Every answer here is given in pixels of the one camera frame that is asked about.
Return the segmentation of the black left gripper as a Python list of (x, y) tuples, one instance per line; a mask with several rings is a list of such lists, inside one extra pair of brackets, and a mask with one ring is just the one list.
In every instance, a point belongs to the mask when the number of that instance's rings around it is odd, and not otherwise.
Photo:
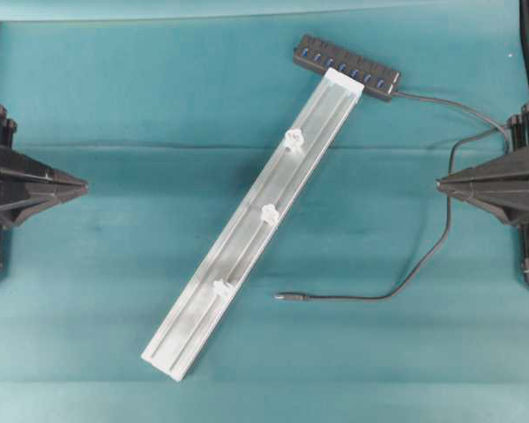
[[(88, 182), (12, 149), (17, 123), (0, 105), (0, 226), (20, 226), (33, 215), (88, 193)], [(34, 184), (29, 182), (52, 183)]]

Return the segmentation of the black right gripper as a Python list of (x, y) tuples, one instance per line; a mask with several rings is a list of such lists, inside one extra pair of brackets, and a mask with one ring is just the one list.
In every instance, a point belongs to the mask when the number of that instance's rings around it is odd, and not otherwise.
[[(437, 189), (449, 197), (473, 205), (494, 215), (502, 224), (520, 226), (529, 223), (529, 102), (518, 115), (507, 121), (511, 151), (479, 165), (455, 171), (436, 181)], [(453, 188), (461, 182), (522, 182), (524, 190), (514, 205), (482, 195), (474, 189)]]

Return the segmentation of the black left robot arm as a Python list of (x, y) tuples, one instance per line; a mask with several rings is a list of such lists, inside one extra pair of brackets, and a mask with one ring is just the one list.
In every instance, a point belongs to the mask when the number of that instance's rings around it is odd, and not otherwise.
[(88, 184), (12, 148), (17, 124), (0, 105), (0, 270), (4, 230), (88, 192)]

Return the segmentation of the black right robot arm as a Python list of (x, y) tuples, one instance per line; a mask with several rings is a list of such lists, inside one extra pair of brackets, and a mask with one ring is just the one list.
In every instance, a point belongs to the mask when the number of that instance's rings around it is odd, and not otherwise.
[(509, 119), (508, 129), (510, 152), (439, 179), (437, 189), (518, 228), (521, 268), (529, 285), (529, 102)]

